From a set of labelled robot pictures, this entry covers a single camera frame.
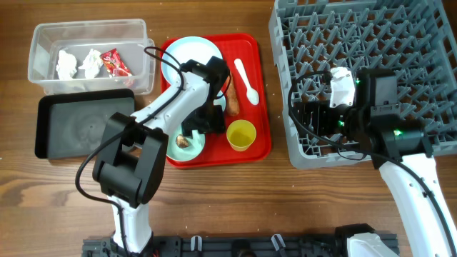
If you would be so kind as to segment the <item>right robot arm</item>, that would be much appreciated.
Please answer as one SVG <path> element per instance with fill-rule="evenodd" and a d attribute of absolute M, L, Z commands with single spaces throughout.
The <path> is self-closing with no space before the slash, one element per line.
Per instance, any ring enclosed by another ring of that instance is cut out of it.
<path fill-rule="evenodd" d="M 330 99 L 296 101 L 298 85 L 316 76 L 330 85 Z M 420 121 L 401 118 L 395 73 L 352 74 L 338 67 L 303 74 L 292 83 L 286 100 L 298 134 L 371 157 L 396 202 L 413 254 L 455 256 L 456 225 L 438 182 L 433 148 Z M 329 139 L 338 133 L 358 147 Z"/>

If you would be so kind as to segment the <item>yellow plastic cup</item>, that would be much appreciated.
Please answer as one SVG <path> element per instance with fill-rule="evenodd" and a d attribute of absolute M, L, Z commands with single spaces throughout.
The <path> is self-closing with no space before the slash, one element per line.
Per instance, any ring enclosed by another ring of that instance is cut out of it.
<path fill-rule="evenodd" d="M 256 128 L 247 120 L 233 121 L 226 130 L 226 138 L 235 151 L 245 151 L 256 140 Z"/>

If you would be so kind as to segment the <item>clear plastic bin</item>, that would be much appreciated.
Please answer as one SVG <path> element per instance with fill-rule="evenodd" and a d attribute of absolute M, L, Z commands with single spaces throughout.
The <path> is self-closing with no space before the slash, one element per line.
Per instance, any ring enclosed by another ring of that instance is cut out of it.
<path fill-rule="evenodd" d="M 131 89 L 144 95 L 154 87 L 155 60 L 144 53 L 153 46 L 142 19 L 72 21 L 39 24 L 31 41 L 28 80 L 40 85 L 47 95 L 70 94 L 109 89 Z M 130 69 L 130 76 L 111 77 L 105 66 L 92 79 L 79 67 L 90 50 L 105 53 L 116 49 Z M 71 79 L 60 79 L 56 70 L 60 53 L 73 56 L 76 73 Z"/>

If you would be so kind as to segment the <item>light blue plate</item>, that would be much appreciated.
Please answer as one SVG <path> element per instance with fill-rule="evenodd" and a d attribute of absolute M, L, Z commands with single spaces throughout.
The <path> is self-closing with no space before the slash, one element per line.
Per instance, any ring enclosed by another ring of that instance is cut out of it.
<path fill-rule="evenodd" d="M 207 73 L 212 71 L 223 81 L 229 77 L 229 70 L 223 65 L 221 51 L 208 39 L 187 36 L 171 43 L 165 51 L 163 60 L 179 68 L 186 81 L 185 88 L 205 84 Z"/>

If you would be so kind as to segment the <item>orange carrot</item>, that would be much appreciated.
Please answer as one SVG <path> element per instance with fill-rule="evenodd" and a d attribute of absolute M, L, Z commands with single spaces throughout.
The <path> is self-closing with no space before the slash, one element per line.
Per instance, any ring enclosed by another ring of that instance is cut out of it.
<path fill-rule="evenodd" d="M 232 74 L 230 74 L 226 80 L 226 89 L 224 94 L 226 97 L 226 113 L 229 116 L 237 116 L 240 113 L 240 106 Z"/>

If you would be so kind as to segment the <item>grey dishwasher rack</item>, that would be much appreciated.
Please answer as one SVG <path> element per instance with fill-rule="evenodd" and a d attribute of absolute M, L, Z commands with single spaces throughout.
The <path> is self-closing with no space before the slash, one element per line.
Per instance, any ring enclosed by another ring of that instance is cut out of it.
<path fill-rule="evenodd" d="M 401 116 L 422 122 L 435 155 L 456 152 L 456 37 L 441 1 L 276 1 L 268 30 L 284 101 L 325 101 L 312 71 L 393 70 Z"/>

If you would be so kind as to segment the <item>mint green bowl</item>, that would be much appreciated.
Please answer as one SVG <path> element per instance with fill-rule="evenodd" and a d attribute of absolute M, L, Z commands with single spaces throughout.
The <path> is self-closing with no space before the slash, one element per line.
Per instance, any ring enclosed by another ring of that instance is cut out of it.
<path fill-rule="evenodd" d="M 177 138 L 182 135 L 182 128 L 178 127 L 170 136 L 166 155 L 173 161 L 190 161 L 195 159 L 204 149 L 206 135 L 199 133 L 197 130 L 191 132 L 191 137 L 185 137 L 188 146 L 180 148 L 176 142 Z"/>

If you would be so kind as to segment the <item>red plastic tray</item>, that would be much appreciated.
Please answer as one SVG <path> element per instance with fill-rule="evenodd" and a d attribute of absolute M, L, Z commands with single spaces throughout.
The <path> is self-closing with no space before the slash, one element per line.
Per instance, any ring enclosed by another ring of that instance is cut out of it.
<path fill-rule="evenodd" d="M 271 133 L 258 43 L 250 34 L 245 33 L 208 35 L 204 38 L 217 46 L 232 73 L 240 113 L 237 116 L 226 115 L 226 125 L 239 119 L 250 121 L 256 128 L 256 139 L 246 151 L 239 152 L 232 149 L 224 133 L 210 133 L 206 135 L 205 146 L 196 158 L 189 161 L 177 161 L 172 157 L 166 159 L 177 168 L 220 166 L 262 160 L 271 151 Z M 246 98 L 246 87 L 234 65 L 235 59 L 242 60 L 251 87 L 259 93 L 260 102 L 257 106 L 250 104 Z"/>

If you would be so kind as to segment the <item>white tissue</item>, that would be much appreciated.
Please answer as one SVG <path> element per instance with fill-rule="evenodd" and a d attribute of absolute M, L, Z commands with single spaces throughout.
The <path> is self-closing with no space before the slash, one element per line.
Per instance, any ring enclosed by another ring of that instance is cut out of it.
<path fill-rule="evenodd" d="M 59 59 L 56 65 L 56 72 L 60 80 L 70 80 L 76 74 L 76 57 L 72 54 L 68 54 L 64 50 L 59 51 Z"/>
<path fill-rule="evenodd" d="M 79 70 L 84 72 L 86 79 L 95 79 L 103 66 L 103 61 L 100 57 L 101 53 L 95 49 L 91 49 L 83 60 L 83 64 L 79 67 Z"/>

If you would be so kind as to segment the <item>red snack wrapper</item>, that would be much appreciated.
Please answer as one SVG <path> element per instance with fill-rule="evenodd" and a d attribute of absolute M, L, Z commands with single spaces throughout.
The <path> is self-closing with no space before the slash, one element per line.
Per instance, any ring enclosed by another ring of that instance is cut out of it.
<path fill-rule="evenodd" d="M 116 76 L 131 76 L 131 70 L 121 59 L 117 49 L 112 49 L 100 55 L 104 67 L 108 71 L 110 77 Z"/>

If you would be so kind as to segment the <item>white plastic spoon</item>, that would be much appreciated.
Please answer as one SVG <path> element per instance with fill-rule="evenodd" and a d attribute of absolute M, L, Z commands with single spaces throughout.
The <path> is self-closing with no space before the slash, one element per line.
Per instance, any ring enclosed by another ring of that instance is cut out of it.
<path fill-rule="evenodd" d="M 247 73 L 246 73 L 246 70 L 245 70 L 245 67 L 244 67 L 244 64 L 242 62 L 242 60 L 240 59 L 235 59 L 234 60 L 234 64 L 235 64 L 235 67 L 236 67 L 236 70 L 239 72 L 240 74 L 240 77 L 246 87 L 246 97 L 247 99 L 249 100 L 249 102 L 256 106 L 259 104 L 260 102 L 260 98 L 259 98 L 259 94 L 258 92 L 253 89 L 251 87 L 251 84 L 250 84 L 250 81 L 248 79 L 248 76 L 247 76 Z"/>

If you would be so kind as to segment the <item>brown food scrap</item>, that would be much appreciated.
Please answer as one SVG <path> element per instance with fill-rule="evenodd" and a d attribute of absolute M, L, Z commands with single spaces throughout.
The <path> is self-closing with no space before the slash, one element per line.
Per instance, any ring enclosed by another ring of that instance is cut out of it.
<path fill-rule="evenodd" d="M 179 134 L 176 137 L 176 145 L 179 148 L 187 148 L 187 147 L 190 146 L 190 143 L 189 143 L 188 139 L 185 136 L 183 136 L 182 134 Z"/>

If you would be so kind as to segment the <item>black waste tray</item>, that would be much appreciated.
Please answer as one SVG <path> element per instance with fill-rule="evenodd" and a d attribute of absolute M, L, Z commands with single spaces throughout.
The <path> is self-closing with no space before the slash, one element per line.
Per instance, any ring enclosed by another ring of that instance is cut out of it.
<path fill-rule="evenodd" d="M 34 153 L 41 159 L 85 156 L 101 143 L 108 119 L 134 112 L 130 89 L 45 96 L 39 101 Z"/>

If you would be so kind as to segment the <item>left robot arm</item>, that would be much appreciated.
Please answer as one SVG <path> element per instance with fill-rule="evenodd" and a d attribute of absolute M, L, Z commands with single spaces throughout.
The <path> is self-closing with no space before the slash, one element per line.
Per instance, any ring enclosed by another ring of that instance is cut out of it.
<path fill-rule="evenodd" d="M 131 116 L 112 115 L 101 144 L 76 172 L 78 192 L 111 205 L 116 227 L 109 238 L 84 241 L 83 256 L 157 256 L 148 203 L 164 175 L 169 134 L 178 127 L 184 136 L 226 130 L 222 108 L 214 105 L 230 77 L 226 61 L 212 56 L 206 64 L 172 59 L 168 65 L 177 82 Z"/>

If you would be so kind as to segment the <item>light blue bowl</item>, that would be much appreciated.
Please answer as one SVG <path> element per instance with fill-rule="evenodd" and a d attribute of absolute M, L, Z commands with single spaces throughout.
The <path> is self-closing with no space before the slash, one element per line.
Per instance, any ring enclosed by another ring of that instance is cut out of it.
<path fill-rule="evenodd" d="M 223 112 L 226 110 L 226 97 L 222 91 L 219 91 L 214 99 L 214 106 L 220 106 Z"/>

